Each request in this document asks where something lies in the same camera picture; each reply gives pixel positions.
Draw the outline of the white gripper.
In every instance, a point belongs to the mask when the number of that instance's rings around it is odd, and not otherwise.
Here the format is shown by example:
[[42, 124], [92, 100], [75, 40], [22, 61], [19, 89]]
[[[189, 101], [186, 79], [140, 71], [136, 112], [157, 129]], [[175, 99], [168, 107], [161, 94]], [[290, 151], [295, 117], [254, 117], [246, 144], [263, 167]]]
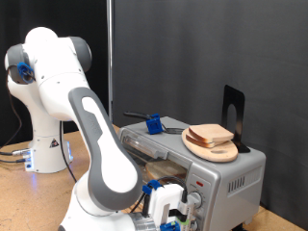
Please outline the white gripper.
[[196, 197], [178, 184], [151, 189], [148, 216], [156, 231], [191, 231]]

